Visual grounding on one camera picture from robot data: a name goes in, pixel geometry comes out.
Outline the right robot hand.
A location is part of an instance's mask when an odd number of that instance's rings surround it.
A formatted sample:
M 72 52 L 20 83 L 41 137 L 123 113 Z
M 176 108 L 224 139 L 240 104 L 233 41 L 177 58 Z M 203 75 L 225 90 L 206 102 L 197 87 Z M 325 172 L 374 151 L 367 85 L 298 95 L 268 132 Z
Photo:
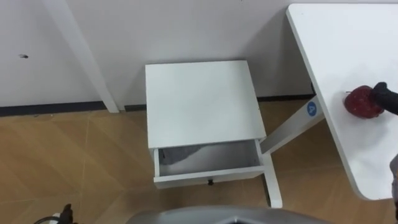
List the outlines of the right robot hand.
M 371 90 L 370 96 L 379 107 L 397 115 L 398 94 L 389 90 L 386 82 L 377 83 Z

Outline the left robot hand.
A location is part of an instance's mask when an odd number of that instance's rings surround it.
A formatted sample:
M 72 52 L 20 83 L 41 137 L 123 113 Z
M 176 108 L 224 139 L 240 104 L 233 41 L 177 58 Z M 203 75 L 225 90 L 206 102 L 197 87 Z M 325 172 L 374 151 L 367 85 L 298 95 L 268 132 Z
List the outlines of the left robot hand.
M 72 205 L 70 203 L 64 206 L 59 219 L 58 224 L 77 224 L 74 222 Z

